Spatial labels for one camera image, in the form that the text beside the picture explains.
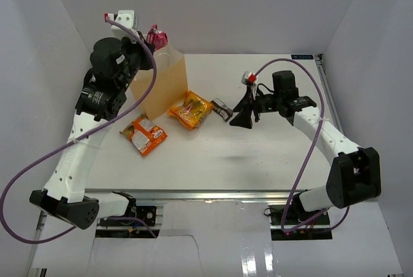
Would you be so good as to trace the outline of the red candy packet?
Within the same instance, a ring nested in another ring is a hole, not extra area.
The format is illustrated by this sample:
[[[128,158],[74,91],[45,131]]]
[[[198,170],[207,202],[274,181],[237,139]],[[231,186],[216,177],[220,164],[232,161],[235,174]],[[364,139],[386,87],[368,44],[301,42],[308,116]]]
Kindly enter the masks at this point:
[[[153,45],[155,50],[164,48],[168,44],[168,36],[157,25],[152,25],[146,35],[146,42]]]

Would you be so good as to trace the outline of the large yellow snack bag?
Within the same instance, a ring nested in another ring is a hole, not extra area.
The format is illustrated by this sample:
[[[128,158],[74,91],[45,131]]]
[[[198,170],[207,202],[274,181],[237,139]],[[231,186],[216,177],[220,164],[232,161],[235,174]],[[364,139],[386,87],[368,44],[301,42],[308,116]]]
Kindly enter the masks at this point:
[[[170,107],[167,114],[178,119],[189,130],[194,130],[201,126],[212,108],[211,102],[189,90],[184,102],[180,106]]]

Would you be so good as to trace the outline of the orange snack packet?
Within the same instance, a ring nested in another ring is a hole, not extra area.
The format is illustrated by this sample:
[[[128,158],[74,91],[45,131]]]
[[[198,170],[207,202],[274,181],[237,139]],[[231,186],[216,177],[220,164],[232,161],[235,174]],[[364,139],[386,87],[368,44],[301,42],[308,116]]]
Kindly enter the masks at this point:
[[[167,138],[166,132],[143,114],[126,126],[120,134],[133,144],[142,157],[151,153]]]

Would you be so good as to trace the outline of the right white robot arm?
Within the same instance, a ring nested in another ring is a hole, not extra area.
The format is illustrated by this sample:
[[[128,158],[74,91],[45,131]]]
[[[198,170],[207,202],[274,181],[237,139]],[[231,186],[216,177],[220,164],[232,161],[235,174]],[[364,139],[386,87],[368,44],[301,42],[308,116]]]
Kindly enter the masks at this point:
[[[245,72],[241,80],[246,93],[234,108],[230,125],[251,129],[262,113],[277,112],[292,126],[316,141],[317,149],[330,164],[325,185],[295,195],[292,219],[301,225],[315,216],[315,210],[339,209],[377,198],[381,194],[378,152],[349,140],[333,124],[321,117],[321,110],[308,96],[300,96],[295,76],[289,70],[274,72],[274,89],[268,94],[258,89],[257,77]]]

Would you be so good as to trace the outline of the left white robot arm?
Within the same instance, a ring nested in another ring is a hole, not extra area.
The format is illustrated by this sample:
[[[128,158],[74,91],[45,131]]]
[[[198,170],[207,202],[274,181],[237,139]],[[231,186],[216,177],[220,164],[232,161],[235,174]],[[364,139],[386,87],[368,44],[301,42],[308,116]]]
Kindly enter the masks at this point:
[[[29,201],[47,214],[79,229],[95,219],[114,216],[131,224],[136,208],[121,193],[90,196],[85,192],[87,177],[97,152],[126,102],[126,91],[139,70],[152,68],[152,50],[129,37],[106,37],[97,41],[90,54],[91,67],[85,75],[75,105],[74,122],[54,173],[41,190],[32,191]]]

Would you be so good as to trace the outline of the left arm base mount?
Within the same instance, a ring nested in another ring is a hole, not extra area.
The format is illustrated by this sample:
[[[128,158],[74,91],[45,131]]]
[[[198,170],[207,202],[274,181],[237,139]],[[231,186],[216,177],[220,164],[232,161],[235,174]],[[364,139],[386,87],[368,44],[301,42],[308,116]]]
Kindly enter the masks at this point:
[[[96,238],[157,238],[163,209],[153,205],[131,208],[125,216],[109,217],[97,222]]]

